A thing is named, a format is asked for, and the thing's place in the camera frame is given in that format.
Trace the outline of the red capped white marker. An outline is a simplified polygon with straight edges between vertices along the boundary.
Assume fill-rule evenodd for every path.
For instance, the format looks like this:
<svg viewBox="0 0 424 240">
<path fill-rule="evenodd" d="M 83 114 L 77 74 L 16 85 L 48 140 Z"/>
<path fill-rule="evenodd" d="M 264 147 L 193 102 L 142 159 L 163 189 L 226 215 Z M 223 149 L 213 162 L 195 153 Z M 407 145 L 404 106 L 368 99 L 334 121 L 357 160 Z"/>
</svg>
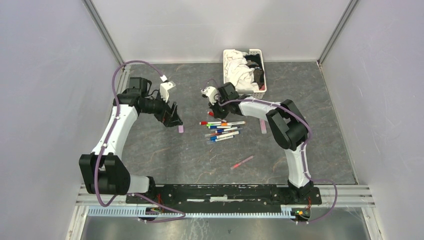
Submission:
<svg viewBox="0 0 424 240">
<path fill-rule="evenodd" d="M 227 120 L 225 120 L 225 119 L 222 119 L 222 118 L 216 117 L 212 111 L 208 111 L 208 112 L 207 112 L 207 114 L 208 114 L 210 117 L 214 118 L 214 119 L 218 119 L 218 120 L 220 120 L 221 122 L 224 122 L 224 123 L 226 123 L 226 122 L 227 122 Z"/>
</svg>

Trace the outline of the orange capped white marker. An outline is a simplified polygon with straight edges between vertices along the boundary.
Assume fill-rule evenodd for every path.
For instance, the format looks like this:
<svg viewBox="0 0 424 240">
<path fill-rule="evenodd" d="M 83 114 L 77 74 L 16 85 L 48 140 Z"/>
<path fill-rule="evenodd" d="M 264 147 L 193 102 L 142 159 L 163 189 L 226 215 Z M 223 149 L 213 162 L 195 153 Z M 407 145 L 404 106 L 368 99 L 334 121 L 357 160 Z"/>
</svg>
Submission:
<svg viewBox="0 0 424 240">
<path fill-rule="evenodd" d="M 222 122 L 221 126 L 238 126 L 246 124 L 245 121 L 235 121 L 235 122 Z"/>
</svg>

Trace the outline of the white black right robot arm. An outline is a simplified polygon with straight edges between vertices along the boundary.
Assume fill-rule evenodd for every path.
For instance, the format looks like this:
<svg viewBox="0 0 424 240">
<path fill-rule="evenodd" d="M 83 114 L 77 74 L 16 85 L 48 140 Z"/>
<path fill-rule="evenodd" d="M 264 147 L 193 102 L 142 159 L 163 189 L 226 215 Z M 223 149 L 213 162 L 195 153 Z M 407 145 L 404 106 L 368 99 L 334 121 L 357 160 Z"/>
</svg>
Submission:
<svg viewBox="0 0 424 240">
<path fill-rule="evenodd" d="M 201 90 L 201 94 L 208 99 L 215 118 L 235 114 L 266 121 L 275 142 L 285 152 L 289 199 L 295 204 L 302 204 L 309 198 L 314 186 L 306 157 L 311 128 L 292 100 L 272 102 L 239 94 L 229 82 L 218 88 L 208 86 Z"/>
</svg>

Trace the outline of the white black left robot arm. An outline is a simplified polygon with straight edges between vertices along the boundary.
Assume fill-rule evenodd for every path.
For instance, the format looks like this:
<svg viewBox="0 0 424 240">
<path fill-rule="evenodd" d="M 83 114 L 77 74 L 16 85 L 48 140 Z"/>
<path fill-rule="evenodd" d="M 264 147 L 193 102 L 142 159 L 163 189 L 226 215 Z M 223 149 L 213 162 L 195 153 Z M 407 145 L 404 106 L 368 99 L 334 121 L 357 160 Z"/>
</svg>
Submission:
<svg viewBox="0 0 424 240">
<path fill-rule="evenodd" d="M 149 176 L 131 175 L 122 161 L 129 132 L 140 114 L 153 115 L 165 127 L 183 125 L 177 103 L 170 103 L 170 91 L 176 84 L 164 81 L 151 91 L 152 82 L 142 77 L 130 78 L 130 84 L 113 101 L 107 127 L 91 153 L 82 154 L 79 167 L 90 194 L 126 195 L 138 193 L 145 204 L 157 198 L 154 180 Z"/>
</svg>

